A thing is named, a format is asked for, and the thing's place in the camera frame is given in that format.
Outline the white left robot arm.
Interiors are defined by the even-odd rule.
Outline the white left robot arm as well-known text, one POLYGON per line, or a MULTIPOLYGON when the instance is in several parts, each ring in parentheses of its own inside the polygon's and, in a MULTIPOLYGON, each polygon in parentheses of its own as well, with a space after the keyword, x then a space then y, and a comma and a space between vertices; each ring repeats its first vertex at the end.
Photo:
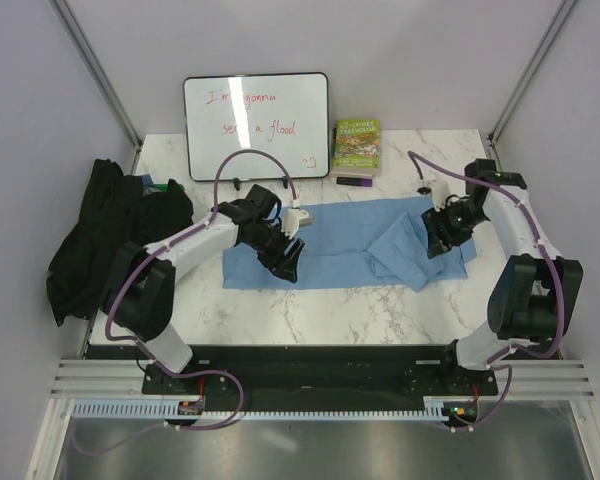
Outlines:
POLYGON ((285 212, 280 208, 277 195, 255 185, 246 197, 215 205, 200 222, 166 239, 123 245, 101 296, 107 337, 112 337, 112 325, 125 329, 166 368, 164 379, 170 387, 178 393, 191 392, 200 371, 190 362, 191 347, 171 324, 176 284, 200 264, 239 245, 253 249, 274 277, 296 283, 304 248, 297 233, 313 217, 298 199, 285 212))

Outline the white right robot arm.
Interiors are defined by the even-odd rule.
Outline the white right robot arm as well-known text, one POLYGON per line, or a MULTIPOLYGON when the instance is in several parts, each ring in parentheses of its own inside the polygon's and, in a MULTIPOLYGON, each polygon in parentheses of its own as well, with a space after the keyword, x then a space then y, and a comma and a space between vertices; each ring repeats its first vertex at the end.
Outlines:
POLYGON ((487 370, 517 351, 538 359, 554 355, 583 280, 581 263, 565 258, 545 236, 520 174, 476 159, 459 178, 465 183, 460 198, 444 186, 431 190, 433 206, 422 216, 429 258, 464 244, 478 225, 489 222, 507 260, 488 299, 485 322, 452 342, 452 360, 438 368, 440 386, 453 394, 473 383, 473 370, 487 370))

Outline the light blue long sleeve shirt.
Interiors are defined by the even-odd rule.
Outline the light blue long sleeve shirt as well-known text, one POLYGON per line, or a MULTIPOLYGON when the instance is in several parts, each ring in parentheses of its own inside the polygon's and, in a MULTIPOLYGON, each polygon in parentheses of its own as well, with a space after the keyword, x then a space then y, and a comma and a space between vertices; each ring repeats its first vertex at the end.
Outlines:
POLYGON ((300 230, 305 247, 295 283, 274 277, 246 245, 224 252, 223 287, 238 290, 307 290, 426 285, 468 277, 477 257, 469 240, 430 259, 421 219, 432 207, 426 197, 309 205, 313 224, 300 230))

